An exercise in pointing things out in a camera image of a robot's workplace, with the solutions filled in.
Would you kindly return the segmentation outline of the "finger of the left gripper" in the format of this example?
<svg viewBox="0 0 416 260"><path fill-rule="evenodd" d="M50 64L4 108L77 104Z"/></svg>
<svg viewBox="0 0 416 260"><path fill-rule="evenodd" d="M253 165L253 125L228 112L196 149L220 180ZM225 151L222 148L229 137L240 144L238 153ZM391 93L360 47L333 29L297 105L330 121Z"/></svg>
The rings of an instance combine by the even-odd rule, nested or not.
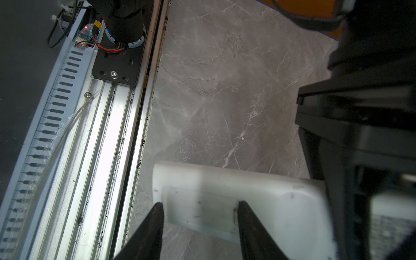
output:
<svg viewBox="0 0 416 260"><path fill-rule="evenodd" d="M416 158L337 144L303 128L299 137L311 178L326 184L339 257L370 259L371 199L387 190L415 195L398 182L416 174Z"/></svg>

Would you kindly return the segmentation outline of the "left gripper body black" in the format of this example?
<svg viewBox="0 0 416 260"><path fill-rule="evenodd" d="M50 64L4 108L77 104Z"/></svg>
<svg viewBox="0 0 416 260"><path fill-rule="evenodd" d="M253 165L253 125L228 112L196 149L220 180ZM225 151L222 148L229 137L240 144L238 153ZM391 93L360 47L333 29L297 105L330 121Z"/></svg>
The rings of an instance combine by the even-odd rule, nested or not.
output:
<svg viewBox="0 0 416 260"><path fill-rule="evenodd" d="M415 165L414 55L301 87L296 103L309 166Z"/></svg>

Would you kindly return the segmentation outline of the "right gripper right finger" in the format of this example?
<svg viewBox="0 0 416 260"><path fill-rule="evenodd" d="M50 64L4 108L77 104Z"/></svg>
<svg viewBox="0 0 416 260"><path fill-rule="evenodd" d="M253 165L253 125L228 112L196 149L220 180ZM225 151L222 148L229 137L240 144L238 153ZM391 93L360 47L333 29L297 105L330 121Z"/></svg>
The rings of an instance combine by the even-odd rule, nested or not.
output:
<svg viewBox="0 0 416 260"><path fill-rule="evenodd" d="M244 260L288 260L246 201L238 203L237 218Z"/></svg>

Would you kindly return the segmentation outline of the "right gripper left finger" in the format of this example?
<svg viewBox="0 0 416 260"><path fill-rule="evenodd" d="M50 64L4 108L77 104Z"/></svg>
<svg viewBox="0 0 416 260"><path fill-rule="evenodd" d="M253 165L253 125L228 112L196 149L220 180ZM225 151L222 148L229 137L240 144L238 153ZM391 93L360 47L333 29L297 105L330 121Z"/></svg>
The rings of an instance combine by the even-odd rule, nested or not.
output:
<svg viewBox="0 0 416 260"><path fill-rule="evenodd" d="M155 203L114 260L159 260L163 243L164 217L163 204Z"/></svg>

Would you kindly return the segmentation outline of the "white remote control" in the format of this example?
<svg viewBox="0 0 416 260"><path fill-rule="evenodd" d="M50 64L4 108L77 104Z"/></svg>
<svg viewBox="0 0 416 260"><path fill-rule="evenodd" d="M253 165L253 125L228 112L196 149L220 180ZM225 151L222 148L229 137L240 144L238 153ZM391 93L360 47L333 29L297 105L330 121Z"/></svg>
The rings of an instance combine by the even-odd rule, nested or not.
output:
<svg viewBox="0 0 416 260"><path fill-rule="evenodd" d="M416 177L399 176L399 187ZM165 220L239 243L237 210L246 201L289 260L342 260L322 180L161 161L153 168L153 201ZM370 259L416 257L416 194L387 190L370 200Z"/></svg>

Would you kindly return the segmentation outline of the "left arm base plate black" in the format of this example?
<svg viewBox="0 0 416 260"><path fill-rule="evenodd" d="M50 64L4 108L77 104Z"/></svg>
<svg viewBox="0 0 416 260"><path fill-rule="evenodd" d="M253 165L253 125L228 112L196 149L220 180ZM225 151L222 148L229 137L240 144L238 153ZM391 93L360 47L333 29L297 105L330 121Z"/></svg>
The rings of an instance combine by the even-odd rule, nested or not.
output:
<svg viewBox="0 0 416 260"><path fill-rule="evenodd" d="M146 24L141 21L142 36L130 46L118 44L111 37L105 25L102 26L99 43L105 48L97 49L92 76L106 82L134 87L139 79L145 40Z"/></svg>

